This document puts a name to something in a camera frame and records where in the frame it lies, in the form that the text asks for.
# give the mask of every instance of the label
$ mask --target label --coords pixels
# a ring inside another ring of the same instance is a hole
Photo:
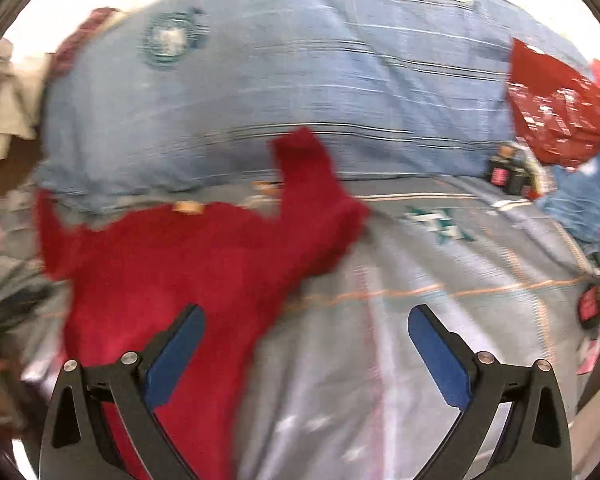
[[[507,183],[509,171],[504,168],[493,168],[491,173],[491,183],[494,186],[504,186]]]
[[[596,286],[592,286],[580,298],[578,314],[580,315],[580,320],[583,322],[596,317],[600,313],[598,302],[596,301],[597,290]]]
[[[205,205],[195,200],[183,200],[173,205],[173,210],[185,215],[202,215]]]
[[[155,67],[170,68],[188,52],[200,48],[208,32],[205,18],[200,9],[155,16],[141,40],[146,61]]]

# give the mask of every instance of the blue gripper pad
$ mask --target blue gripper pad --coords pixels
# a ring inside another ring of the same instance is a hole
[[[467,371],[419,306],[411,309],[407,326],[411,341],[446,403],[464,410],[471,400],[471,380]]]
[[[149,410],[168,402],[204,332],[205,315],[201,308],[196,307],[146,374],[144,403]]]

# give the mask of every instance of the embroidered logo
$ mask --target embroidered logo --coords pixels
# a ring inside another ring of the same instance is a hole
[[[406,209],[407,212],[404,214],[404,218],[420,222],[427,231],[438,233],[440,243],[444,243],[449,239],[465,240],[468,242],[474,241],[471,235],[455,224],[453,218],[451,218],[450,209],[443,208],[424,211],[423,209],[416,209],[410,206],[407,206]]]
[[[149,23],[142,39],[148,63],[170,68],[190,50],[202,47],[208,33],[205,16],[200,9],[158,15]]]

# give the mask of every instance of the orange stripe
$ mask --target orange stripe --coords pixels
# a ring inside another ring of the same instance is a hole
[[[555,366],[555,346],[553,340],[551,339],[549,315],[547,313],[547,307],[542,300],[538,300],[538,317],[540,329],[542,331],[542,338],[544,339],[544,346],[546,346],[547,353],[549,354],[546,358]]]
[[[555,229],[560,233],[560,236],[564,239],[564,241],[569,246],[569,250],[575,256],[576,262],[580,269],[583,272],[587,272],[587,269],[590,268],[590,263],[587,260],[586,256],[582,253],[582,250],[576,245],[576,242],[569,236],[567,231],[564,230],[562,225],[560,225],[557,221],[554,220]]]
[[[516,275],[516,278],[520,280],[522,283],[526,283],[526,277],[524,272],[522,272],[522,265],[520,265],[520,260],[515,252],[510,249],[504,249],[505,254],[507,255],[507,260],[511,263],[511,267],[513,268],[513,273]]]
[[[540,288],[546,285],[575,285],[576,283],[581,282],[585,279],[586,276],[580,276],[573,280],[545,280],[541,283],[536,283],[534,285],[526,285],[523,283],[515,284],[515,285],[506,285],[499,286],[494,288],[477,288],[474,290],[462,290],[460,292],[454,292],[449,296],[452,298],[457,298],[459,296],[472,296],[478,294],[489,294],[494,292],[507,292],[508,290],[534,290],[535,288]],[[312,294],[304,298],[301,303],[305,308],[308,307],[307,303],[320,303],[321,306],[335,306],[338,303],[347,300],[367,300],[369,298],[375,298],[377,296],[387,296],[389,298],[404,298],[408,296],[416,296],[417,294],[425,294],[426,292],[432,292],[435,290],[444,290],[444,285],[441,283],[437,283],[434,285],[427,285],[421,288],[417,288],[415,290],[391,290],[391,289],[382,289],[376,290],[374,292],[345,292],[344,294],[339,294],[335,298],[328,298],[325,294]]]

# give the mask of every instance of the metal screw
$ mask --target metal screw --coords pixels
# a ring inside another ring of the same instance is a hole
[[[490,365],[496,359],[492,353],[485,352],[485,351],[478,352],[477,356],[478,356],[478,361],[480,361],[483,365]]]
[[[122,354],[120,360],[122,361],[123,365],[132,365],[133,363],[138,361],[138,354],[136,354],[135,352],[126,352]]]
[[[77,367],[78,361],[74,359],[69,359],[67,362],[64,363],[64,366],[62,368],[64,368],[65,372],[73,372]]]
[[[538,359],[538,368],[540,368],[543,372],[548,372],[551,370],[551,365],[549,364],[549,361]]]

